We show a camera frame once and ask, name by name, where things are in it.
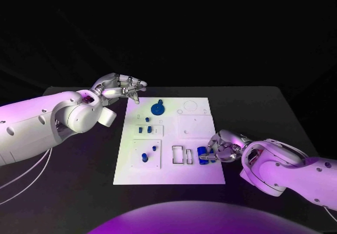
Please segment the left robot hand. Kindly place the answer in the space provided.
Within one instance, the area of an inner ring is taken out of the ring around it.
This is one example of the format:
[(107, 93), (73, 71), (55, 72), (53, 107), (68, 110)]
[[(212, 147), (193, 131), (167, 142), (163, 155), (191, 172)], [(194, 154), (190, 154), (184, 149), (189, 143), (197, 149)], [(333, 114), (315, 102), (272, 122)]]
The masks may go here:
[(130, 98), (140, 104), (138, 91), (145, 91), (145, 87), (145, 81), (132, 76), (109, 73), (96, 80), (91, 92), (101, 99), (102, 106), (109, 106), (119, 98)]

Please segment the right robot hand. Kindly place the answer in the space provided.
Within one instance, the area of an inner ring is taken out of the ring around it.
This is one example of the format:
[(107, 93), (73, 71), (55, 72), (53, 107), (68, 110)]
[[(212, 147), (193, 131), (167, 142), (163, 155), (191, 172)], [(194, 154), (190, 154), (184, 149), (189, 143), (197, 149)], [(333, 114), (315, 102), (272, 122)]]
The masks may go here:
[(253, 142), (245, 135), (227, 130), (220, 130), (210, 138), (206, 153), (200, 154), (199, 159), (230, 163), (243, 154), (248, 145)]

